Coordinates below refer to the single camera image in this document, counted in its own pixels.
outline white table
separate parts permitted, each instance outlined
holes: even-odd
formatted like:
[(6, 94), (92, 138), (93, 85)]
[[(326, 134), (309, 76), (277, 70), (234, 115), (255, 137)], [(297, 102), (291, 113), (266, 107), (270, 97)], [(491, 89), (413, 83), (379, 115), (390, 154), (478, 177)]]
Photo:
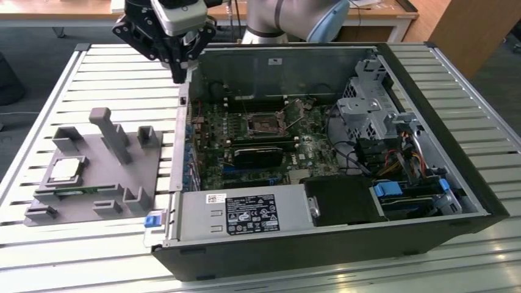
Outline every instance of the white table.
[(49, 136), (57, 125), (97, 132), (86, 119), (92, 107), (110, 107), (124, 128), (142, 120), (164, 131), (154, 207), (168, 205), (177, 87), (168, 70), (126, 45), (93, 45), (73, 53), (0, 184), (0, 291), (457, 293), (521, 286), (519, 138), (437, 49), (391, 49), (511, 214), (507, 220), (423, 255), (193, 283), (177, 281), (149, 255), (142, 218), (25, 227), (24, 210), (54, 150)]

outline blue latch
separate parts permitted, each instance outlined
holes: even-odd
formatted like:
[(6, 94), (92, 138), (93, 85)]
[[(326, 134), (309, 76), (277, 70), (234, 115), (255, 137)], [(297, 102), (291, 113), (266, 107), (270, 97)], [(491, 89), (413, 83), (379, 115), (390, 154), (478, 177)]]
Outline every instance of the blue latch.
[(399, 188), (399, 184), (395, 181), (379, 182), (374, 186), (374, 193), (377, 197), (403, 194)]
[(450, 185), (449, 185), (449, 182), (446, 182), (446, 179), (439, 179), (439, 185), (441, 185), (442, 191), (447, 192), (450, 189)]
[(161, 215), (148, 215), (145, 218), (145, 228), (161, 227)]

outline aluminum extrusion table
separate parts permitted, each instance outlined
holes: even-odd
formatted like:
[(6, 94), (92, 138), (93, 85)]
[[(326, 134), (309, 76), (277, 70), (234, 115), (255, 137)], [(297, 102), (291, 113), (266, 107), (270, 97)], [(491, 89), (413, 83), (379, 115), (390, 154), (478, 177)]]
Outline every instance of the aluminum extrusion table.
[[(74, 51), (0, 184), (1, 292), (510, 292), (521, 286), (521, 141), (435, 48), (390, 44), (467, 156), (511, 214), (429, 253), (337, 266), (182, 283), (144, 247), (144, 219), (25, 227), (58, 126), (84, 134), (92, 107), (125, 129), (164, 131), (154, 207), (168, 205), (177, 87), (126, 45)], [(409, 108), (398, 89), (394, 89)]]

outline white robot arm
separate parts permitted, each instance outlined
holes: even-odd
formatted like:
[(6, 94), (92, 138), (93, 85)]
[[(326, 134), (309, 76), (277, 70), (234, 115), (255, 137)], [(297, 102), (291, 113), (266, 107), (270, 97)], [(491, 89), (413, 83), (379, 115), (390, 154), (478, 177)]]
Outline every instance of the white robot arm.
[[(232, 0), (125, 0), (112, 32), (149, 59), (160, 59), (173, 81), (185, 82), (216, 28), (208, 8)], [(249, 0), (242, 43), (282, 43), (286, 33), (307, 42), (329, 42), (347, 14), (347, 0)]]

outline gray carpet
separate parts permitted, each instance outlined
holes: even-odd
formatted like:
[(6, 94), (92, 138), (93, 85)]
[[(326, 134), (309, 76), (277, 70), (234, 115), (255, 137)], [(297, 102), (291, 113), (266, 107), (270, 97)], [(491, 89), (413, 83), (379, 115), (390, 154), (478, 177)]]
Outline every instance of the gray carpet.
[[(26, 87), (25, 97), (0, 113), (38, 112), (60, 77), (77, 43), (121, 43), (109, 28), (66, 28), (66, 38), (56, 38), (50, 28), (0, 28), (0, 52)], [(216, 42), (229, 41), (220, 32)], [(511, 53), (513, 42), (501, 45), (471, 81), (499, 114), (521, 132), (521, 54)], [(0, 179), (24, 141), (36, 115), (0, 115)]]

